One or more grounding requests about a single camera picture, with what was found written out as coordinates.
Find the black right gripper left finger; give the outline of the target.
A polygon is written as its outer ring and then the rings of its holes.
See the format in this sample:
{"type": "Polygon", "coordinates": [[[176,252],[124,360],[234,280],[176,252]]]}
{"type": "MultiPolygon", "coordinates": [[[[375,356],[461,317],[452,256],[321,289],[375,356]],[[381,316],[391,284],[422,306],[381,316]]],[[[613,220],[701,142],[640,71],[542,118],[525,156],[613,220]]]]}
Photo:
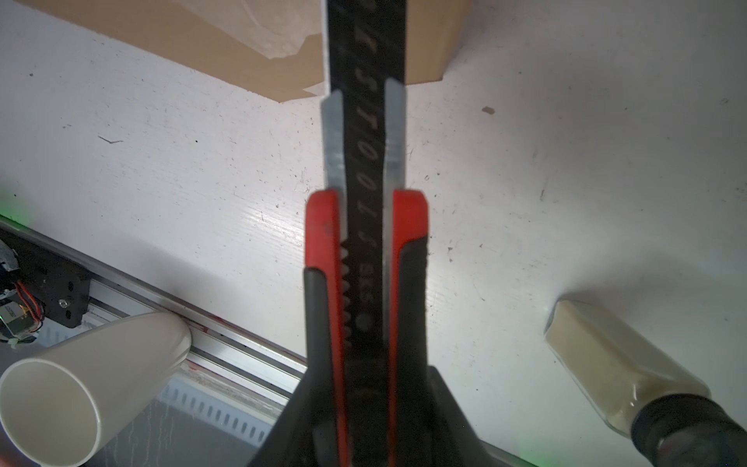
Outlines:
{"type": "Polygon", "coordinates": [[[249,466],[305,466],[308,450],[309,375],[304,375],[249,466]]]}

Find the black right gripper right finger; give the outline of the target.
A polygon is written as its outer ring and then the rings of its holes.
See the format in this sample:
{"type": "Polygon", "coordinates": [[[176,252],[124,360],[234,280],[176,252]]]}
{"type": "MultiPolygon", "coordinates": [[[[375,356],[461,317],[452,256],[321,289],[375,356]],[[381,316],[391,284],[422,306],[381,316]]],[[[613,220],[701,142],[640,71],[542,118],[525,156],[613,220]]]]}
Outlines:
{"type": "Polygon", "coordinates": [[[435,466],[488,467],[494,461],[457,404],[439,371],[428,368],[435,466]]]}

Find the red black utility knife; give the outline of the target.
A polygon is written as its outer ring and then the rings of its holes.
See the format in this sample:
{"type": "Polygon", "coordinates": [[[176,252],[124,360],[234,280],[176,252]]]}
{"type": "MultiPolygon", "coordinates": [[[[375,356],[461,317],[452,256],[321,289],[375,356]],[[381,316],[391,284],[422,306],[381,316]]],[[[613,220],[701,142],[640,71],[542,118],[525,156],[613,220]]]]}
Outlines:
{"type": "Polygon", "coordinates": [[[433,461],[427,216],[405,190],[404,1],[327,1],[325,188],[307,203],[311,445],[320,466],[433,461]]]}

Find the brown cardboard express box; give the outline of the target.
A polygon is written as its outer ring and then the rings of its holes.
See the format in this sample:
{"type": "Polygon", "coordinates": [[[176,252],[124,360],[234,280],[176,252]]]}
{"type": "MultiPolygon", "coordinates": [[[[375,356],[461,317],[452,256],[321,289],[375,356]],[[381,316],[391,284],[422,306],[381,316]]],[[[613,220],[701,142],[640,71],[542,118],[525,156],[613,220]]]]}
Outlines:
{"type": "Polygon", "coordinates": [[[277,102],[325,93],[319,1],[27,5],[277,102]]]}

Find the black lid glass jar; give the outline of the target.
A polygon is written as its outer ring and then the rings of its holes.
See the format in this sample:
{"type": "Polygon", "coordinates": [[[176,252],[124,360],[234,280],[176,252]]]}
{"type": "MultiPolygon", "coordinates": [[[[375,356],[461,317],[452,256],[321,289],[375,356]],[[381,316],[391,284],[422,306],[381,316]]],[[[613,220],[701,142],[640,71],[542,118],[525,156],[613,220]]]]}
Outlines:
{"type": "Polygon", "coordinates": [[[709,387],[605,307],[556,302],[545,340],[600,418],[651,465],[745,465],[746,431],[709,387]]]}

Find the cream ceramic mug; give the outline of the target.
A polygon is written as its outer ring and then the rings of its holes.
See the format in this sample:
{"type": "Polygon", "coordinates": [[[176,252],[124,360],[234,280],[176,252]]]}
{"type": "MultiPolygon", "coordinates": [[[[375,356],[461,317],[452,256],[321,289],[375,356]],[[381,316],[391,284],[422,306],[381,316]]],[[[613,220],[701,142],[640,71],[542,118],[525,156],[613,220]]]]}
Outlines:
{"type": "Polygon", "coordinates": [[[1,424],[42,466],[91,459],[163,390],[192,345],[172,313],[118,319],[12,364],[1,377],[1,424]]]}

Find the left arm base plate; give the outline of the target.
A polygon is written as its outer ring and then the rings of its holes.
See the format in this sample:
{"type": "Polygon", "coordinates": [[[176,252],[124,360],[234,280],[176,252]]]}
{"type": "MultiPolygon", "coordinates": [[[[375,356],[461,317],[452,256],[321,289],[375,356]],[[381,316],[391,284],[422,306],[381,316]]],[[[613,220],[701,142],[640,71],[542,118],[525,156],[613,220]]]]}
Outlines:
{"type": "Polygon", "coordinates": [[[9,229],[1,230],[1,294],[24,305],[36,321],[67,328],[88,312],[91,273],[9,229]]]}

